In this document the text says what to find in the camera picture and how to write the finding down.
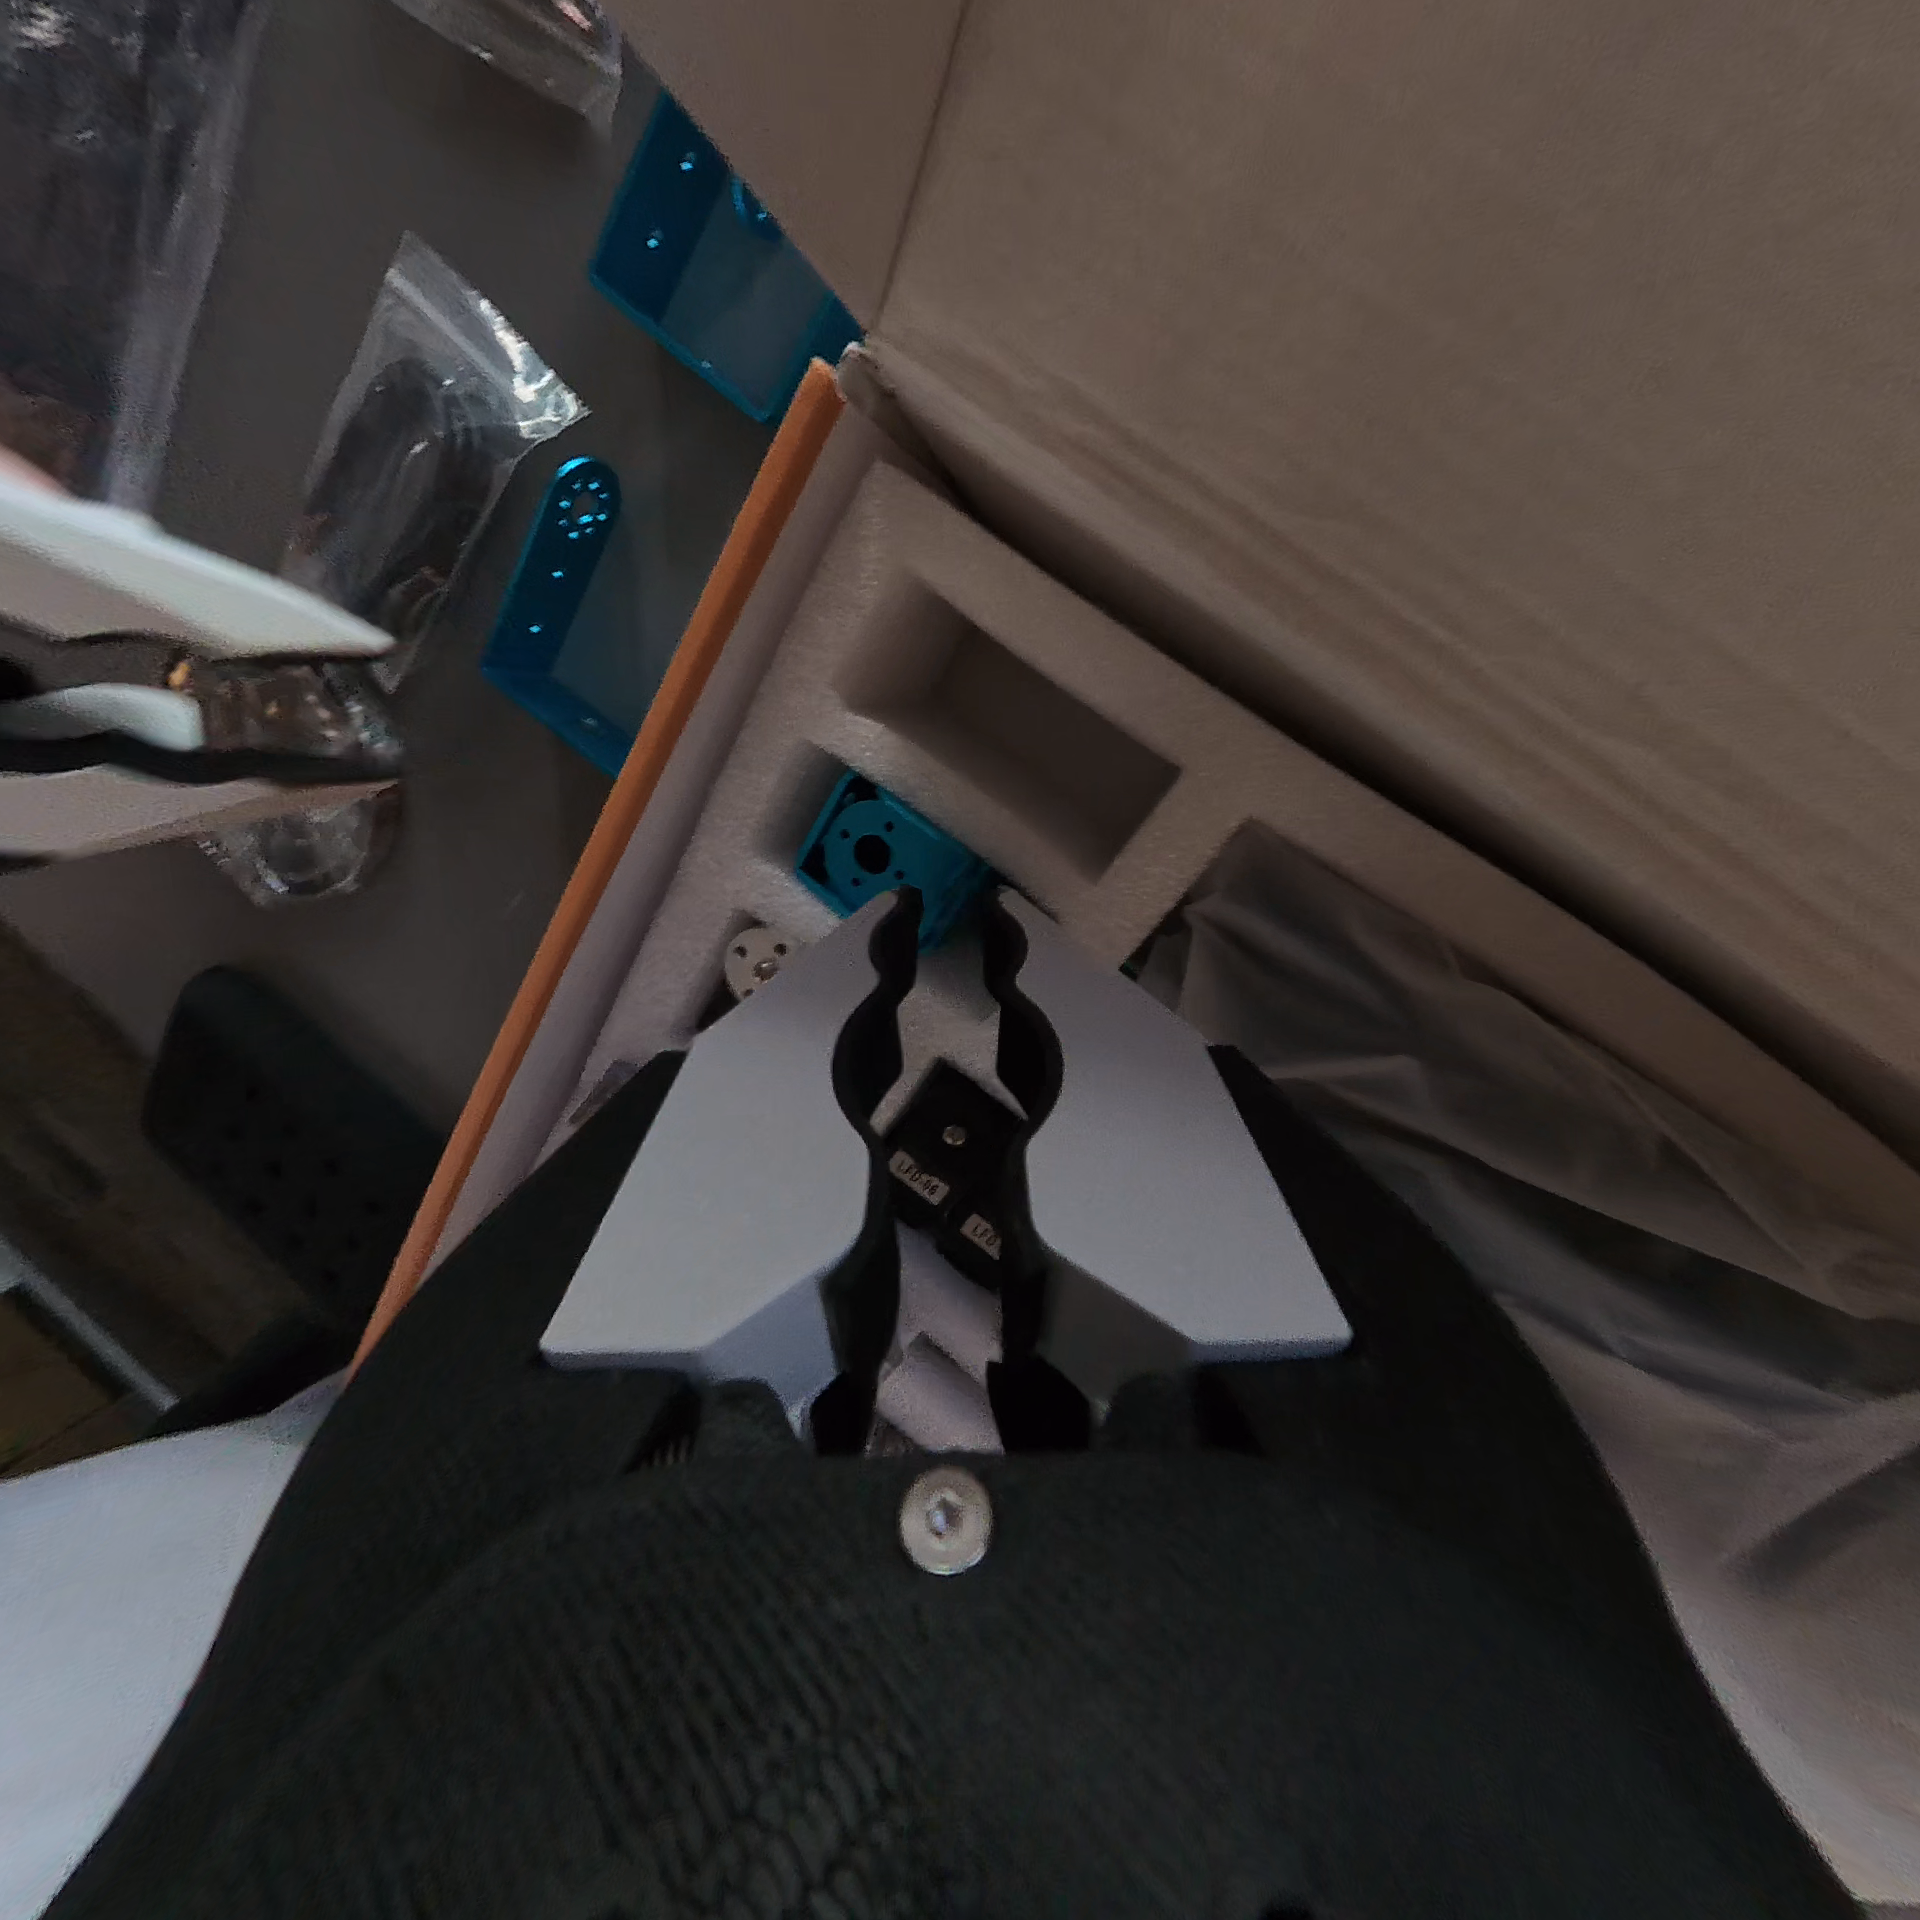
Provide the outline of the orange cardboard kit box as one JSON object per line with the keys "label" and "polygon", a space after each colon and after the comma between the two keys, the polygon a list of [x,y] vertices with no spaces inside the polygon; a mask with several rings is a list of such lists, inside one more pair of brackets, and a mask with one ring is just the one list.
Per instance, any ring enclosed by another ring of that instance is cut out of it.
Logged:
{"label": "orange cardboard kit box", "polygon": [[834,755],[1123,957],[1259,825],[1891,1244],[1916,1321],[1916,5],[613,5],[810,371],[357,1359],[667,864]]}

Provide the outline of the crumpled clear plastic bag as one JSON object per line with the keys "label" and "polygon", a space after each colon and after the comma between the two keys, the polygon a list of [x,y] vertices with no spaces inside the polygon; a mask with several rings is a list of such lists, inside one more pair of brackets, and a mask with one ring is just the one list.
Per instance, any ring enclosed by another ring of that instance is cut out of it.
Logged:
{"label": "crumpled clear plastic bag", "polygon": [[1856,1896],[1914,1913],[1916,1252],[1266,828],[1143,982],[1496,1296],[1771,1785]]}

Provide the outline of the grey desk with wooden edge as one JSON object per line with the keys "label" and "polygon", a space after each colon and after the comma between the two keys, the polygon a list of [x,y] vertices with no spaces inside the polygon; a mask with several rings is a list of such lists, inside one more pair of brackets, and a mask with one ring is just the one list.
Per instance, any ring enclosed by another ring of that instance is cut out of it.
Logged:
{"label": "grey desk with wooden edge", "polygon": [[447,1128],[511,1006],[611,779],[480,671],[547,475],[608,460],[642,619],[680,636],[772,436],[588,278],[656,77],[629,54],[613,134],[395,5],[272,5],[224,245],[182,371],[155,515],[274,567],[326,407],[398,240],[419,232],[588,403],[515,472],[464,592],[400,688],[405,825],[360,893],[253,908],[191,845],[5,880],[5,923],[136,1063],[181,987],[253,968]]}

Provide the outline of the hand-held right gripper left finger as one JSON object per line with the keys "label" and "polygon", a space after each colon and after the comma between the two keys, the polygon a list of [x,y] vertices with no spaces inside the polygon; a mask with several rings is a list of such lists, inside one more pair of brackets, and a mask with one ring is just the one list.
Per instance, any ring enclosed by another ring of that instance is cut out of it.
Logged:
{"label": "hand-held right gripper left finger", "polygon": [[919,937],[922,893],[892,888],[678,1055],[547,1363],[762,1382],[821,1454],[867,1449],[900,1304],[876,1112]]}

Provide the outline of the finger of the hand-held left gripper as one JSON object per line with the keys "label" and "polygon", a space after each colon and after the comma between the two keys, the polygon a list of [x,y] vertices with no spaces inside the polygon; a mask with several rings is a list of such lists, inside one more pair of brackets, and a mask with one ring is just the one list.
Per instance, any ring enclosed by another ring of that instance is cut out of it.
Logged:
{"label": "finger of the hand-held left gripper", "polygon": [[284,579],[59,491],[2,485],[2,691],[326,691],[392,636]]}
{"label": "finger of the hand-held left gripper", "polygon": [[5,702],[2,867],[196,836],[398,774],[400,734],[352,680],[44,691]]}

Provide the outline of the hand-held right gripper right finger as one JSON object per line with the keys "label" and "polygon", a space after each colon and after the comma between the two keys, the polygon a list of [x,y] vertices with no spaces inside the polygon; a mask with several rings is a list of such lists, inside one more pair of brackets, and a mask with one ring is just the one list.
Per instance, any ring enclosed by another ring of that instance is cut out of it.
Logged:
{"label": "hand-held right gripper right finger", "polygon": [[1082,1449],[1131,1380],[1328,1359],[1354,1326],[1195,1028],[1021,893],[981,912],[995,1069],[1007,1449]]}

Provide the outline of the small teal metal bracket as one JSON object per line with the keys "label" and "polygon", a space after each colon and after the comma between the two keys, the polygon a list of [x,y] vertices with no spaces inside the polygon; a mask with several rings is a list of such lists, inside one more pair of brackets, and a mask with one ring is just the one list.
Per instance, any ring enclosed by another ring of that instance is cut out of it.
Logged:
{"label": "small teal metal bracket", "polygon": [[870,899],[919,893],[919,950],[941,949],[975,912],[991,871],[946,828],[892,788],[846,767],[800,838],[792,867],[810,896],[842,918]]}

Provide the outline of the large bag of black parts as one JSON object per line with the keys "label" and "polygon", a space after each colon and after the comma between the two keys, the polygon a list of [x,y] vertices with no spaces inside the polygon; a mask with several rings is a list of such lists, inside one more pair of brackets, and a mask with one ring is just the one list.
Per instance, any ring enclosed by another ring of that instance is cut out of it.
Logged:
{"label": "large bag of black parts", "polygon": [[2,5],[5,446],[75,495],[155,501],[270,16]]}

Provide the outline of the servo with black horn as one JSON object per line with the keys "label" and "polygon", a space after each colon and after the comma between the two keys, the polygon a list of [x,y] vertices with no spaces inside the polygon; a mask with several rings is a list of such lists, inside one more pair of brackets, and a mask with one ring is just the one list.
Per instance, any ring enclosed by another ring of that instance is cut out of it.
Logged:
{"label": "servo with black horn", "polygon": [[995,1097],[949,1061],[926,1069],[882,1139],[900,1219],[933,1230],[989,1171]]}
{"label": "servo with black horn", "polygon": [[982,1184],[956,1203],[941,1247],[956,1270],[982,1288],[1031,1280],[1042,1255],[1020,1182]]}

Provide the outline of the person's white shirt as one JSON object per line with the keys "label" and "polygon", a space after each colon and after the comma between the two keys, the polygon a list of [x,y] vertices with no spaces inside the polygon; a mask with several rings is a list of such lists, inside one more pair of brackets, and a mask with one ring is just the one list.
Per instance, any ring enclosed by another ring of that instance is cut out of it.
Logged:
{"label": "person's white shirt", "polygon": [[341,1390],[5,1483],[5,1917],[44,1913],[154,1760]]}

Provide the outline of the small plastic parts bag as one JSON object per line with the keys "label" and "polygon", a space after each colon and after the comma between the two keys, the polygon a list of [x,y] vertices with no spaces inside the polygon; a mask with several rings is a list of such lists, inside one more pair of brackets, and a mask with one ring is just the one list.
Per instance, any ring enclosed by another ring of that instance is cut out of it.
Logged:
{"label": "small plastic parts bag", "polygon": [[428,23],[499,76],[613,131],[624,80],[622,33],[598,1],[437,1]]}
{"label": "small plastic parts bag", "polygon": [[517,465],[588,413],[509,317],[406,231],[326,408],[280,576],[388,636],[367,671],[395,692]]}

